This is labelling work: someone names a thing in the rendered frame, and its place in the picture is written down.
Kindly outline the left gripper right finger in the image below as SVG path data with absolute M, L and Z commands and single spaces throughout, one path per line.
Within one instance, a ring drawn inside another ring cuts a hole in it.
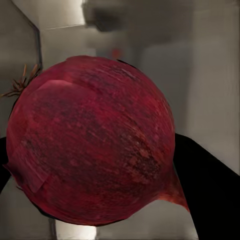
M 173 164 L 199 240 L 240 240 L 240 176 L 177 133 Z

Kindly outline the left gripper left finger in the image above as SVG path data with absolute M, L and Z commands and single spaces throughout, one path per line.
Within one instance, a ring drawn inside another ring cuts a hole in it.
M 12 175 L 10 171 L 3 166 L 9 162 L 6 144 L 7 137 L 0 138 L 0 193 Z

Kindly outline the vidalia onion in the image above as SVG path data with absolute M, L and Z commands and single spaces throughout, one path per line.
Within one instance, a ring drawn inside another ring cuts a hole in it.
M 6 131 L 9 170 L 39 212 L 100 227 L 166 200 L 190 212 L 175 172 L 175 123 L 142 71 L 100 56 L 35 65 L 0 97 L 19 96 Z M 35 75 L 34 75 L 35 74 Z

